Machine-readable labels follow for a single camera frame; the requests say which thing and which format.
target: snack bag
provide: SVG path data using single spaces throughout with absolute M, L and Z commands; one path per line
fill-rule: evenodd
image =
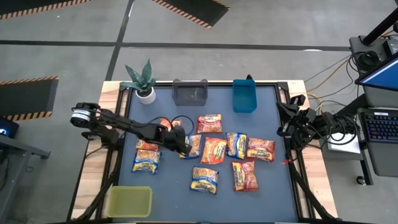
M 248 136 L 242 133 L 226 133 L 225 135 L 227 140 L 226 155 L 237 159 L 244 159 Z
M 226 140 L 206 137 L 201 164 L 219 164 L 224 161 Z
M 160 124 L 163 126 L 166 126 L 168 131 L 170 131 L 172 129 L 172 127 L 170 126 L 170 122 L 164 118 L 160 119 Z M 177 125 L 181 126 L 181 124 L 182 124 L 182 121 L 173 121 L 172 122 L 173 127 L 176 127 Z
M 254 160 L 244 162 L 232 162 L 234 172 L 235 191 L 255 191 L 259 189 L 254 175 Z
M 217 194 L 218 171 L 193 166 L 191 190 Z
M 273 162 L 275 159 L 275 141 L 249 138 L 248 158 Z
M 137 150 L 131 172 L 149 171 L 156 174 L 161 152 Z
M 191 151 L 188 156 L 183 156 L 180 154 L 180 159 L 194 159 L 200 156 L 200 140 L 201 135 L 186 136 L 185 143 L 192 146 Z
M 197 134 L 222 133 L 221 114 L 200 115 L 197 122 Z
M 138 150 L 138 149 L 158 151 L 159 146 L 156 144 L 151 144 L 151 143 L 145 142 L 144 140 L 138 139 L 137 144 L 136 144 L 136 150 Z

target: gray floor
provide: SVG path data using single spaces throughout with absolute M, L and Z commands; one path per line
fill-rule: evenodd
M 95 0 L 40 14 L 0 21 L 0 40 L 114 42 L 128 0 Z M 348 46 L 348 38 L 366 34 L 396 7 L 393 0 L 223 0 L 231 10 L 213 29 L 204 29 L 150 0 L 136 0 L 124 42 Z M 70 108 L 79 101 L 97 102 L 113 47 L 0 45 L 0 81 L 59 75 L 53 116 L 20 122 L 18 139 L 52 151 L 45 162 L 31 162 L 18 192 L 10 223 L 62 222 L 83 159 L 82 130 L 69 123 Z M 128 79 L 124 65 L 141 69 L 151 59 L 160 80 L 232 80 L 248 73 L 261 80 L 305 80 L 349 52 L 299 50 L 215 50 L 122 48 L 113 80 Z M 331 71 L 306 83 L 315 87 Z M 349 83 L 342 68 L 322 87 L 321 96 Z M 325 99 L 347 104 L 354 86 Z M 311 100 L 316 108 L 317 102 Z M 339 105 L 325 103 L 324 111 Z M 339 216 L 344 220 L 396 223 L 398 179 L 374 177 L 362 187 L 357 161 L 326 160 Z

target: keyboard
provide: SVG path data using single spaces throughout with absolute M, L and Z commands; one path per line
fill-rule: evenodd
M 359 117 L 368 141 L 398 143 L 398 111 L 367 109 Z

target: blue computer screen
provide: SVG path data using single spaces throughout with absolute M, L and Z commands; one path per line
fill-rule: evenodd
M 398 90 L 398 58 L 361 80 L 361 83 Z

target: potted plant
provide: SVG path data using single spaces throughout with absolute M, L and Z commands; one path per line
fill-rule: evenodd
M 150 104 L 155 101 L 156 93 L 153 86 L 155 85 L 156 79 L 151 78 L 152 67 L 150 66 L 149 59 L 142 69 L 141 75 L 131 67 L 125 66 L 132 82 L 121 82 L 120 85 L 135 89 L 139 101 L 143 104 Z

